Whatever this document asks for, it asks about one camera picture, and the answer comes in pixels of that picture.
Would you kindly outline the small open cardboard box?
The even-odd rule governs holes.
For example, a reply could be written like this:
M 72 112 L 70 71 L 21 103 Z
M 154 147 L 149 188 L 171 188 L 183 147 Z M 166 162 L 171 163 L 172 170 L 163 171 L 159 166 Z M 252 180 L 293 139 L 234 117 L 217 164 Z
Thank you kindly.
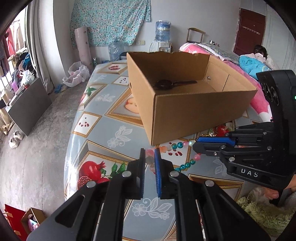
M 46 219 L 43 211 L 37 208 L 29 208 L 29 210 L 23 215 L 21 223 L 27 234 L 37 229 L 39 225 Z

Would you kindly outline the brown cardboard box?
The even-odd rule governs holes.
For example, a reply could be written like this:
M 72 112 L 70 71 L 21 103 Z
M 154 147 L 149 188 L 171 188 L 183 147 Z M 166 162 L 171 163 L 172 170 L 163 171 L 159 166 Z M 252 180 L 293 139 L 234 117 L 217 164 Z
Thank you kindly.
M 239 91 L 217 91 L 204 81 L 210 55 L 186 52 L 129 52 L 130 88 L 151 145 L 235 120 L 249 107 Z M 197 81 L 169 90 L 154 89 L 159 80 Z

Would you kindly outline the red gift box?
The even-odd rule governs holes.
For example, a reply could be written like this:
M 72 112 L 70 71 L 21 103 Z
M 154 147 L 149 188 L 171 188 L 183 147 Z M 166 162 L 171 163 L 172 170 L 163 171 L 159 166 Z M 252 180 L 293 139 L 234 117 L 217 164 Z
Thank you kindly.
M 22 241 L 26 241 L 28 237 L 28 234 L 21 221 L 24 215 L 25 212 L 23 210 L 14 208 L 7 204 L 4 205 L 4 216 L 7 218 L 14 233 Z

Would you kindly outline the light blue blanket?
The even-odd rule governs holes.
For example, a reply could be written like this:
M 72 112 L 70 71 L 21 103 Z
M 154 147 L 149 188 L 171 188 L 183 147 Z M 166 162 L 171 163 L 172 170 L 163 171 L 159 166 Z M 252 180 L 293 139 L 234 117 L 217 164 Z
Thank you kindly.
M 241 55 L 239 57 L 239 67 L 255 80 L 258 80 L 257 73 L 271 71 L 264 63 L 255 58 L 247 57 L 246 55 Z

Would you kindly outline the fruit pattern tablecloth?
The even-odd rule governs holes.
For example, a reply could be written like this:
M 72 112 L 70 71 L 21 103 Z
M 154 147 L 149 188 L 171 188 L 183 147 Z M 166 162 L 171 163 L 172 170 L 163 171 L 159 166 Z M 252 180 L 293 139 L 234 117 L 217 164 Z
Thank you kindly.
M 263 123 L 249 105 L 241 117 L 162 144 L 151 145 L 130 88 L 127 60 L 99 64 L 79 105 L 65 160 L 65 196 L 71 197 L 88 181 L 103 183 L 127 169 L 145 150 L 144 195 L 127 200 L 123 240 L 176 240 L 173 199 L 157 194 L 154 151 L 196 182 L 214 181 L 232 199 L 246 196 L 253 183 L 228 175 L 215 156 L 197 154 L 192 144 L 204 135 L 222 135 L 237 127 Z

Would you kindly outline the person sitting on bed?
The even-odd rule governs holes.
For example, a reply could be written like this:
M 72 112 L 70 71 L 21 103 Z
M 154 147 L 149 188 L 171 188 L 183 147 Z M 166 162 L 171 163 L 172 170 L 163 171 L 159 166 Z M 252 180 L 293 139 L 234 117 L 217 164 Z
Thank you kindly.
M 267 50 L 262 45 L 255 45 L 253 52 L 250 54 L 245 54 L 249 58 L 254 58 L 260 61 L 261 63 L 265 64 L 271 70 L 279 70 L 280 68 L 277 64 L 273 61 L 271 56 L 267 54 Z

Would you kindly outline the white shoes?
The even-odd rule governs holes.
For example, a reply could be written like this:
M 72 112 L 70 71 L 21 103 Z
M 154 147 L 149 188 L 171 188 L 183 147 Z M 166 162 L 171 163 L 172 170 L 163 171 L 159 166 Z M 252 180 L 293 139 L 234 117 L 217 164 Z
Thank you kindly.
M 20 141 L 23 139 L 23 137 L 24 137 L 24 134 L 21 131 L 19 130 L 14 131 L 13 135 L 9 139 L 10 148 L 11 149 L 17 148 L 20 144 Z

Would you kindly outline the dark red door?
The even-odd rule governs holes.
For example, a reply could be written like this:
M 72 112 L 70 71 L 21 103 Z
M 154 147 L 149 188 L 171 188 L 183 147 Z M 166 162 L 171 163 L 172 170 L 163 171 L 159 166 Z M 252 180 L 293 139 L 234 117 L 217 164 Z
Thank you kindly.
M 264 30 L 264 15 L 241 8 L 233 52 L 237 55 L 252 53 L 256 45 L 262 44 Z

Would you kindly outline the white water dispenser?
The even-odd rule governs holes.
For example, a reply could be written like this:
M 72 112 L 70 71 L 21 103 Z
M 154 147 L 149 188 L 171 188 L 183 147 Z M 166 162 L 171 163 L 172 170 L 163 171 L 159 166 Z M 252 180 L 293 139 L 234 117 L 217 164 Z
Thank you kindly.
M 154 45 L 152 48 L 153 52 L 171 52 L 171 43 L 170 42 L 159 42 L 154 41 Z

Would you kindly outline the blue water bottle on dispenser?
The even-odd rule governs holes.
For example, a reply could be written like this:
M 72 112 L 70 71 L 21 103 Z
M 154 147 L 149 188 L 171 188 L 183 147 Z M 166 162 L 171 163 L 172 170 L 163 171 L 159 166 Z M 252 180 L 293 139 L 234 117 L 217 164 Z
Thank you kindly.
M 170 40 L 170 28 L 170 21 L 157 21 L 154 40 L 158 42 L 168 42 Z

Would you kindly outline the grey cabinet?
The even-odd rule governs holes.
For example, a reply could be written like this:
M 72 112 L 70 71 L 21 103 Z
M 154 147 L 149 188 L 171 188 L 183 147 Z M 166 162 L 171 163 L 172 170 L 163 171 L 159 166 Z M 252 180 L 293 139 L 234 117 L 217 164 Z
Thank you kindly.
M 16 97 L 12 106 L 8 107 L 8 114 L 18 128 L 29 136 L 30 132 L 52 104 L 43 82 L 36 78 L 25 91 Z

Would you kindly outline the empty water bottle on floor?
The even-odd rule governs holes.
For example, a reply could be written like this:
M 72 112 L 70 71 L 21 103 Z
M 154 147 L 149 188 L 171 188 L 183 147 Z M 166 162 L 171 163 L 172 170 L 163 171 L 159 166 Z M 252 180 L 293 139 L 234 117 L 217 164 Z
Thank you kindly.
M 111 62 L 120 59 L 120 54 L 125 51 L 123 42 L 114 38 L 113 41 L 108 45 L 108 52 Z

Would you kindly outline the hanging clothes rack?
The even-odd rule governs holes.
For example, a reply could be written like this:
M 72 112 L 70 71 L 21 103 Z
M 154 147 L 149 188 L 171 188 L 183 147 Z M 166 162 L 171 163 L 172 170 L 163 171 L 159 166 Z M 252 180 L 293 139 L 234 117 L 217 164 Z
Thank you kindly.
M 1 100 L 9 104 L 21 87 L 23 73 L 37 76 L 20 20 L 14 20 L 1 38 Z

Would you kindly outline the pink rolled mat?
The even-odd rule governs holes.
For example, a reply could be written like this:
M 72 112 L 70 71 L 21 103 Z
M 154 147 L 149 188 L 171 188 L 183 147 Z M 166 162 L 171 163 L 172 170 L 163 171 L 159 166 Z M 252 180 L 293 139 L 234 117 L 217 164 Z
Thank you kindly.
M 90 53 L 88 34 L 86 26 L 76 28 L 74 31 L 75 41 L 78 49 L 78 54 L 80 61 L 85 65 L 90 71 L 93 70 L 93 62 Z

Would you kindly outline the floral teal wall cloth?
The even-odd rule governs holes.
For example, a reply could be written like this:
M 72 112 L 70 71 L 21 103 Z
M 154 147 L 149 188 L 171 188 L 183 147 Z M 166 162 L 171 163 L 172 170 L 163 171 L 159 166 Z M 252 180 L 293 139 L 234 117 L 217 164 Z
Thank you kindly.
M 144 22 L 151 21 L 151 1 L 74 1 L 70 20 L 72 47 L 75 29 L 85 26 L 91 47 L 108 46 L 114 39 L 130 46 Z

